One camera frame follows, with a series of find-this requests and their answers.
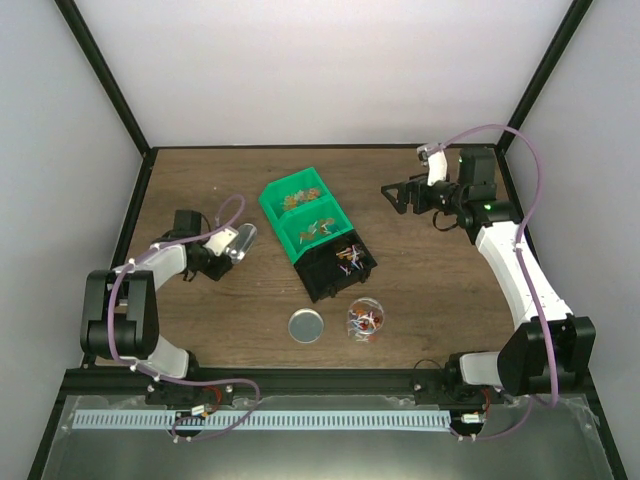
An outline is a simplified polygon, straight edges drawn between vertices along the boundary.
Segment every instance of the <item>green plastic bin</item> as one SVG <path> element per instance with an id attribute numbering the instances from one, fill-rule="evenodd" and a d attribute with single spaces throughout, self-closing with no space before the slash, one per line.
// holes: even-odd
<path id="1" fill-rule="evenodd" d="M 309 188 L 318 188 L 320 196 L 292 210 L 284 211 L 285 197 Z M 295 264 L 306 251 L 353 230 L 353 225 L 315 168 L 307 168 L 270 183 L 260 195 L 259 201 L 292 264 Z M 334 220 L 333 225 L 329 226 L 329 235 L 321 235 L 316 231 L 313 240 L 301 240 L 301 233 L 309 232 L 314 222 L 328 218 Z"/>
<path id="2" fill-rule="evenodd" d="M 260 195 L 260 205 L 262 205 L 267 217 L 269 217 L 271 224 L 273 225 L 274 221 L 279 220 L 284 214 L 300 208 L 300 206 L 298 206 L 293 210 L 285 211 L 284 199 L 287 196 L 295 195 L 295 193 L 300 190 L 308 190 L 310 188 L 320 190 L 320 195 L 317 200 L 326 195 L 330 195 L 329 189 L 313 167 L 301 170 L 267 185 L 267 188 L 265 188 L 262 195 Z"/>

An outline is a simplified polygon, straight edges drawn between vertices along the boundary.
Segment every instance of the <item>clear plastic cup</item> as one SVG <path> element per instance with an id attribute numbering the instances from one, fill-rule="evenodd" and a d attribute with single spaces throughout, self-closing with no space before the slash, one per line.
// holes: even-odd
<path id="1" fill-rule="evenodd" d="M 357 342 L 373 342 L 384 325 L 384 309 L 373 298 L 359 298 L 347 311 L 347 334 Z"/>

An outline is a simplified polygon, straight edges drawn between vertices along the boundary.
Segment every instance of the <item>round metal lid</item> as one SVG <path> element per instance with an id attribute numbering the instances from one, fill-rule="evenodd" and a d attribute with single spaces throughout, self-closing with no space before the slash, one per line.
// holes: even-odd
<path id="1" fill-rule="evenodd" d="M 296 342 L 313 343 L 324 330 L 324 321 L 318 312 L 301 308 L 289 319 L 289 333 Z"/>

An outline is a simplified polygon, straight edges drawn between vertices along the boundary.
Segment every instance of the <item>black metal frame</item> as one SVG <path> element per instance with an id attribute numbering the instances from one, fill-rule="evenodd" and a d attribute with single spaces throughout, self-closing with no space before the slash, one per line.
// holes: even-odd
<path id="1" fill-rule="evenodd" d="M 143 158 L 135 190 L 127 210 L 126 218 L 116 250 L 112 267 L 124 263 L 129 249 L 131 238 L 136 226 L 142 201 L 147 185 L 151 177 L 160 148 L 151 148 L 144 138 L 131 109 L 129 108 L 115 78 L 105 62 L 100 50 L 89 31 L 82 15 L 73 0 L 55 0 L 60 12 L 69 24 L 80 47 L 85 53 L 89 63 L 94 69 L 98 79 L 102 83 L 105 92 L 113 103 L 132 140 L 136 144 Z M 514 111 L 509 126 L 520 128 L 536 99 L 540 95 L 544 85 L 553 72 L 562 53 L 569 44 L 573 34 L 577 30 L 582 18 L 586 14 L 592 0 L 574 0 L 569 7 L 564 20 L 551 41 L 542 61 L 533 75 L 522 99 Z M 497 144 L 482 144 L 494 149 L 498 165 L 506 185 L 509 199 L 516 205 L 518 213 L 522 215 L 522 207 L 509 172 L 506 154 L 513 142 L 513 135 L 505 133 Z M 405 147 L 415 148 L 417 145 L 406 144 Z M 221 147 L 209 146 L 206 148 L 398 148 L 399 145 L 270 145 L 270 146 L 246 146 L 246 147 Z M 177 147 L 177 148 L 205 148 L 205 147 Z M 533 249 L 533 243 L 529 233 L 527 238 Z M 51 442 L 56 431 L 60 415 L 68 395 L 146 395 L 149 378 L 141 374 L 133 374 L 125 367 L 96 366 L 95 359 L 85 357 L 83 365 L 77 369 L 67 370 L 62 385 L 54 404 L 51 417 L 45 429 L 40 448 L 33 462 L 29 479 L 39 479 L 44 471 L 47 457 L 51 448 Z M 258 382 L 264 395 L 335 395 L 335 394 L 382 394 L 382 395 L 414 395 L 417 402 L 432 402 L 433 398 L 421 397 L 414 392 L 413 384 L 416 381 L 416 371 L 409 369 L 201 369 L 200 374 L 204 378 L 252 378 Z M 439 375 L 437 370 L 420 370 L 420 378 Z M 600 405 L 597 392 L 588 378 L 584 387 L 584 393 L 591 410 L 600 418 L 598 433 L 605 447 L 609 464 L 616 479 L 626 479 L 627 476 L 616 449 L 611 431 L 609 430 L 604 411 Z M 446 399 L 436 399 L 443 408 L 455 408 Z"/>

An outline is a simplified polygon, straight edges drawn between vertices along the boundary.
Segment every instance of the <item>cable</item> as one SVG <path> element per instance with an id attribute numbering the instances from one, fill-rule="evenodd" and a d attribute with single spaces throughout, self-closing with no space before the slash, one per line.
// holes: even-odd
<path id="1" fill-rule="evenodd" d="M 226 380 L 194 382 L 191 380 L 183 380 L 183 379 L 168 377 L 166 375 L 156 376 L 154 372 L 150 371 L 147 368 L 144 368 L 144 366 L 136 365 L 135 362 L 129 362 L 124 360 L 118 354 L 118 349 L 116 347 L 116 341 L 115 341 L 114 313 L 116 308 L 116 300 L 118 297 L 118 292 L 120 291 L 120 286 L 122 285 L 122 282 L 124 280 L 124 277 L 131 269 L 134 268 L 135 263 L 142 262 L 144 261 L 144 259 L 146 259 L 150 255 L 153 255 L 154 253 L 160 250 L 164 250 L 165 248 L 168 248 L 174 245 L 182 245 L 185 243 L 206 240 L 212 237 L 213 235 L 215 235 L 216 233 L 221 232 L 225 228 L 229 227 L 231 224 L 233 224 L 238 219 L 238 217 L 242 214 L 242 211 L 244 210 L 244 207 L 246 204 L 246 200 L 242 195 L 240 194 L 231 195 L 222 203 L 222 205 L 218 209 L 218 213 L 216 214 L 216 225 L 218 225 L 220 222 L 220 215 L 222 214 L 226 206 L 234 199 L 237 199 L 240 201 L 240 206 L 238 207 L 238 210 L 236 211 L 236 213 L 231 217 L 231 219 L 229 219 L 223 225 L 220 225 L 214 230 L 204 233 L 202 235 L 196 235 L 194 237 L 188 237 L 188 238 L 181 238 L 181 239 L 174 240 L 172 242 L 163 243 L 163 244 L 155 244 L 148 251 L 136 257 L 135 260 L 130 260 L 128 264 L 124 265 L 124 267 L 122 268 L 122 271 L 116 276 L 116 279 L 113 282 L 113 287 L 111 289 L 111 294 L 109 295 L 109 302 L 107 305 L 107 340 L 109 343 L 109 353 L 111 354 L 111 357 L 113 358 L 113 360 L 115 360 L 116 362 L 129 367 L 135 366 L 137 370 L 139 370 L 140 372 L 146 375 L 149 375 L 150 377 L 154 378 L 154 380 L 164 380 L 166 382 L 175 383 L 177 385 L 186 385 L 191 387 L 208 387 L 208 386 L 219 386 L 219 385 L 229 385 L 229 384 L 239 383 L 239 384 L 249 385 L 254 389 L 255 404 L 249 410 L 247 410 L 247 412 L 242 417 L 240 417 L 240 419 L 238 419 L 229 427 L 219 432 L 214 432 L 211 435 L 198 435 L 198 437 L 196 437 L 195 440 L 206 440 L 208 438 L 225 435 L 226 433 L 230 432 L 231 430 L 236 428 L 238 425 L 240 425 L 242 422 L 244 422 L 255 411 L 255 409 L 258 407 L 258 403 L 260 402 L 260 388 L 258 387 L 258 384 L 255 383 L 253 380 L 249 380 L 247 378 L 232 378 L 232 379 L 226 379 Z"/>
<path id="2" fill-rule="evenodd" d="M 176 431 L 176 428 L 178 428 L 178 426 L 181 423 L 186 422 L 187 420 L 201 420 L 202 423 L 201 425 L 204 425 L 204 422 L 206 421 L 205 417 L 197 417 L 195 415 L 185 415 L 184 417 L 180 417 L 180 418 L 176 418 L 176 421 L 173 422 L 173 425 L 171 425 L 171 437 L 173 438 L 173 441 L 175 443 L 178 443 L 178 439 L 180 438 L 180 436 L 178 435 L 178 432 Z M 186 442 L 193 442 L 194 439 L 197 439 L 200 435 L 198 435 L 197 437 L 185 437 L 185 441 Z"/>
<path id="3" fill-rule="evenodd" d="M 213 415 L 220 409 L 220 402 L 222 402 L 222 392 L 218 387 L 212 387 L 212 386 L 204 387 L 202 390 L 213 392 L 216 395 L 216 404 L 213 406 L 213 409 L 209 412 L 209 415 Z"/>
<path id="4" fill-rule="evenodd" d="M 534 403 L 535 403 L 535 400 L 534 400 L 534 397 L 532 395 L 529 398 L 529 404 L 527 405 L 527 410 L 524 412 L 524 415 L 522 416 L 522 418 L 520 418 L 520 420 L 518 420 L 518 423 L 516 423 L 512 427 L 509 427 L 508 429 L 506 429 L 503 432 L 496 433 L 494 435 L 488 435 L 486 437 L 471 437 L 472 441 L 476 442 L 476 441 L 485 441 L 485 440 L 497 440 L 498 438 L 502 438 L 502 437 L 506 437 L 507 435 L 511 435 L 515 431 L 519 430 L 527 422 L 527 419 L 529 418 L 529 415 L 531 415 L 531 410 L 533 410 L 533 404 Z M 451 432 L 451 434 L 453 436 L 457 437 L 458 440 L 461 440 L 461 439 L 465 438 L 464 435 L 460 435 L 452 427 L 449 427 L 449 431 Z"/>
<path id="5" fill-rule="evenodd" d="M 448 227 L 439 227 L 438 226 L 438 215 L 441 214 L 442 211 L 441 210 L 436 210 L 436 213 L 433 214 L 433 219 L 431 220 L 431 223 L 433 223 L 433 226 L 436 228 L 436 230 L 438 230 L 439 232 L 448 232 L 453 230 L 454 228 L 456 228 L 458 226 L 458 222 L 453 222 L 453 224 L 449 225 Z"/>
<path id="6" fill-rule="evenodd" d="M 202 218 L 204 219 L 204 223 L 207 224 L 207 232 L 210 232 L 211 231 L 211 224 L 209 223 L 209 219 L 204 214 L 200 214 L 200 215 L 202 215 Z"/>
<path id="7" fill-rule="evenodd" d="M 420 360 L 418 360 L 416 362 L 416 364 L 413 366 L 412 370 L 416 370 L 418 368 L 418 365 L 420 365 L 422 362 L 429 362 L 433 365 L 435 365 L 436 367 L 438 367 L 438 371 L 440 372 L 440 378 L 441 378 L 441 382 L 442 382 L 442 393 L 444 394 L 445 397 L 447 397 L 449 400 L 451 400 L 451 402 L 453 403 L 457 403 L 460 405 L 463 405 L 465 403 L 470 402 L 471 400 L 473 400 L 476 396 L 475 392 L 474 393 L 464 393 L 465 397 L 464 399 L 458 399 L 456 400 L 455 398 L 453 398 L 449 392 L 446 389 L 446 385 L 445 385 L 445 373 L 444 373 L 444 368 L 442 368 L 442 365 L 440 365 L 438 362 L 436 362 L 435 360 L 433 360 L 432 358 L 422 358 Z M 413 383 L 417 383 L 415 375 L 413 377 Z"/>
<path id="8" fill-rule="evenodd" d="M 533 304 L 536 306 L 536 309 L 538 310 L 540 327 L 542 328 L 544 344 L 547 350 L 549 376 L 551 377 L 551 399 L 549 400 L 548 403 L 543 400 L 539 400 L 539 401 L 543 405 L 553 408 L 558 403 L 558 370 L 556 365 L 555 353 L 553 351 L 553 342 L 551 340 L 551 332 L 549 330 L 549 324 L 547 323 L 547 317 L 545 316 L 544 310 L 542 309 L 542 303 L 540 302 L 540 297 L 538 296 L 538 292 L 536 291 L 536 288 L 533 285 L 533 280 L 531 279 L 531 275 L 529 274 L 529 270 L 527 269 L 527 265 L 525 264 L 524 257 L 522 256 L 522 248 L 520 246 L 522 242 L 522 238 L 524 236 L 525 229 L 527 228 L 527 224 L 529 223 L 529 220 L 533 216 L 533 213 L 538 208 L 538 204 L 540 203 L 540 198 L 542 196 L 542 185 L 544 182 L 544 176 L 543 176 L 544 165 L 542 162 L 542 157 L 538 153 L 533 143 L 531 143 L 531 141 L 522 132 L 520 132 L 519 130 L 516 130 L 515 128 L 509 127 L 508 125 L 500 125 L 495 123 L 488 124 L 488 125 L 481 125 L 479 127 L 475 127 L 465 132 L 462 132 L 459 135 L 456 135 L 455 137 L 441 144 L 435 151 L 443 151 L 452 143 L 455 143 L 463 139 L 464 137 L 467 137 L 469 135 L 472 135 L 474 133 L 478 133 L 484 130 L 504 130 L 506 132 L 512 133 L 513 135 L 519 137 L 527 145 L 527 147 L 529 147 L 529 150 L 531 150 L 531 153 L 533 154 L 533 159 L 536 162 L 536 171 L 538 175 L 538 179 L 536 182 L 536 193 L 533 198 L 533 202 L 531 203 L 531 207 L 529 208 L 529 211 L 524 216 L 524 218 L 522 219 L 522 222 L 520 223 L 520 226 L 518 227 L 518 231 L 516 233 L 515 249 L 516 249 L 516 258 L 518 260 L 518 264 L 520 265 L 520 269 L 522 270 L 522 274 L 524 276 L 527 287 L 529 288 L 529 292 L 531 293 Z"/>
<path id="9" fill-rule="evenodd" d="M 489 408 L 491 407 L 491 396 L 489 395 L 489 389 L 488 388 L 483 388 L 482 389 L 482 394 L 484 395 L 484 399 L 487 401 L 487 403 L 485 404 L 486 407 L 484 407 L 484 415 L 485 415 L 485 419 L 489 418 Z"/>

